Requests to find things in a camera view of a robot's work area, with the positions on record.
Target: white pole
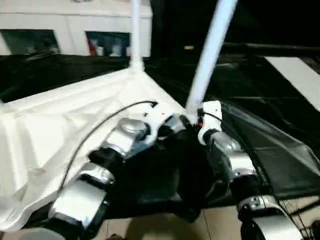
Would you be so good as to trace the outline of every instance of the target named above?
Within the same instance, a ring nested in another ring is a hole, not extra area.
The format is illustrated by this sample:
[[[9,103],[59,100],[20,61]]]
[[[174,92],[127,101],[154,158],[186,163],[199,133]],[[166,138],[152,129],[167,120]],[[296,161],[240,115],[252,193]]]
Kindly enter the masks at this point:
[[[143,71],[144,63],[140,53],[140,5],[141,0],[131,0],[132,29],[130,36],[131,60],[130,66],[134,71]]]
[[[211,20],[199,64],[186,102],[186,112],[196,115],[203,102],[238,0],[219,0]]]

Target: floor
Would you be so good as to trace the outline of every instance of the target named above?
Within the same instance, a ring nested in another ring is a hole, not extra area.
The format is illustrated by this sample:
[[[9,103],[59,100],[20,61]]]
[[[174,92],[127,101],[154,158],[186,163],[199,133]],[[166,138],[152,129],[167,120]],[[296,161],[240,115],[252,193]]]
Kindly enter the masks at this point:
[[[316,199],[308,197],[290,200],[286,202],[286,206],[290,212]],[[320,207],[302,214],[301,217],[304,225],[309,226],[314,220],[320,220]],[[302,227],[299,220],[295,220],[298,226]],[[112,234],[126,237],[128,240],[241,240],[240,227],[241,222],[237,218],[236,209],[230,206],[205,209],[192,224],[173,214],[107,220],[95,240],[105,240]],[[5,234],[3,240],[17,240],[25,234],[26,230]]]

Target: white fabric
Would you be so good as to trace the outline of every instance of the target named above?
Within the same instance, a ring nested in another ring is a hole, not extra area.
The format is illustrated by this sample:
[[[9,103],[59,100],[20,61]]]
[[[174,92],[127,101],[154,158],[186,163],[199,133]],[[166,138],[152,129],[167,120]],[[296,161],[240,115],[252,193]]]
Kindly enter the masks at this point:
[[[130,69],[91,78],[3,104],[0,108],[0,231],[16,231],[30,214],[55,198],[65,167],[84,136],[129,104],[165,102],[184,109],[144,72]],[[68,180],[88,161],[119,118],[143,114],[134,106],[99,128],[83,145]]]

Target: red object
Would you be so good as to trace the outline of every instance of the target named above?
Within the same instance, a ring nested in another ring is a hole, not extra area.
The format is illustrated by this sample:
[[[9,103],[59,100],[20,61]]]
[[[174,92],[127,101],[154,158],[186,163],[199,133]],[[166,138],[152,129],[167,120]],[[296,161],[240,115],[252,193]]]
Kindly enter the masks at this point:
[[[88,41],[90,55],[91,56],[96,56],[97,54],[96,54],[95,47],[92,45],[92,43],[91,43],[89,38],[87,38],[87,41]]]

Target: black fabric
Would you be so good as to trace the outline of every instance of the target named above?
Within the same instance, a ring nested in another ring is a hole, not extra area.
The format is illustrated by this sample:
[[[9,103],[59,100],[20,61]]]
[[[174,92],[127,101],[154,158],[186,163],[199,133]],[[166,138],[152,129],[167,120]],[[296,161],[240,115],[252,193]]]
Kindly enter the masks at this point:
[[[127,58],[58,54],[3,56],[0,99],[9,102],[48,91],[126,68],[128,62]],[[145,61],[145,71],[182,105],[196,66],[197,62],[189,59]],[[320,113],[264,58],[221,55],[205,97],[206,101],[215,99],[223,102],[223,119],[251,147],[255,165],[279,199],[320,195]],[[186,152],[193,149],[191,158],[170,150],[170,144],[155,147],[154,151],[161,154],[148,152],[139,158],[145,161],[132,166],[136,172],[128,175],[131,179],[127,179],[127,194],[119,200],[122,206],[110,210],[111,216],[173,211],[181,216],[190,211],[196,216],[192,207],[234,204],[229,192],[203,198],[212,179],[206,163],[201,162],[204,158],[199,157],[203,149],[198,143],[189,144],[193,147],[187,147]],[[191,170],[192,178],[178,184]],[[188,206],[182,205],[179,198],[187,199]]]

